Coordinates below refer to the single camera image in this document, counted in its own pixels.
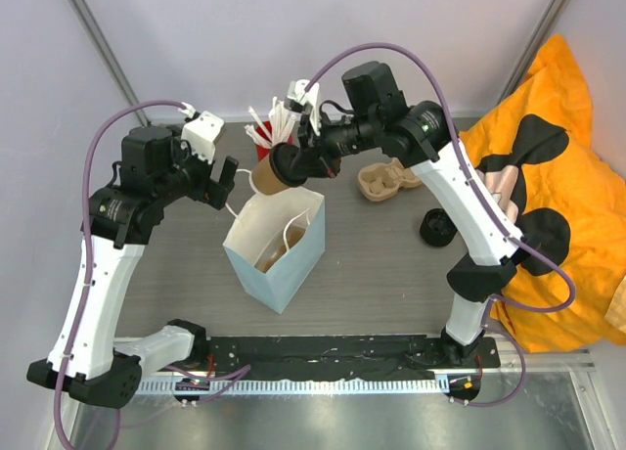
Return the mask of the brown paper coffee cup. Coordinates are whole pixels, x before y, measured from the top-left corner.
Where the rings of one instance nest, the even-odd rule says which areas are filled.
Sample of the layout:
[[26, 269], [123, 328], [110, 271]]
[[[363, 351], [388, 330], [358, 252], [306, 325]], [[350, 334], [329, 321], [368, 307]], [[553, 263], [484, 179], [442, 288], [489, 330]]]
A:
[[255, 190], [265, 196], [273, 196], [288, 189], [275, 174], [270, 162], [270, 156], [266, 156], [251, 171], [251, 181]]

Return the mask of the light blue paper bag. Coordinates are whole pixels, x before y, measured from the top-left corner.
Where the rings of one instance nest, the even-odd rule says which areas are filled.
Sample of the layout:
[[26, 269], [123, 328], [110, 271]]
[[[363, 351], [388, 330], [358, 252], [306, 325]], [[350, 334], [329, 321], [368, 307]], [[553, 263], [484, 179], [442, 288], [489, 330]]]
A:
[[[234, 217], [224, 250], [244, 290], [281, 314], [326, 248], [326, 207], [322, 194], [298, 187], [273, 196], [257, 191]], [[306, 230], [303, 238], [266, 273], [255, 264], [270, 242], [290, 227]]]

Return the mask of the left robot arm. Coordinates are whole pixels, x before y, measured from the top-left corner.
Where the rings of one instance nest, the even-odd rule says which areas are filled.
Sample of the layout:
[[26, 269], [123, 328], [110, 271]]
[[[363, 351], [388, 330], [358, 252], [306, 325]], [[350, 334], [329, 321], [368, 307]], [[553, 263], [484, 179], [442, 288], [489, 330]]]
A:
[[222, 123], [201, 117], [183, 126], [132, 129], [121, 141], [121, 159], [109, 184], [89, 199], [92, 242], [82, 246], [78, 278], [66, 320], [48, 357], [31, 363], [26, 378], [83, 404], [123, 408], [140, 381], [179, 363], [200, 369], [208, 357], [206, 330], [174, 319], [158, 332], [122, 345], [113, 343], [132, 274], [165, 208], [188, 198], [215, 209], [234, 188], [238, 161], [227, 157], [212, 179]]

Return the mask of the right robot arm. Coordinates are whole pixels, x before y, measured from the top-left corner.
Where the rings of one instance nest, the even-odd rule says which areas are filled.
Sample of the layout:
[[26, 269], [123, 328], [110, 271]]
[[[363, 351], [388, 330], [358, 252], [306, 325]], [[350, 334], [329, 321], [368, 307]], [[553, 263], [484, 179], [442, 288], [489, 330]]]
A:
[[286, 106], [302, 116], [290, 176], [296, 182], [335, 177], [341, 158], [379, 149], [424, 183], [468, 249], [446, 275], [454, 299], [441, 332], [445, 361], [465, 366], [484, 335], [489, 297], [516, 273], [518, 249], [509, 237], [520, 232], [482, 185], [441, 106], [432, 101], [408, 105], [390, 67], [377, 61], [341, 79], [351, 108], [336, 121], [322, 113], [318, 85], [306, 79], [290, 85]]

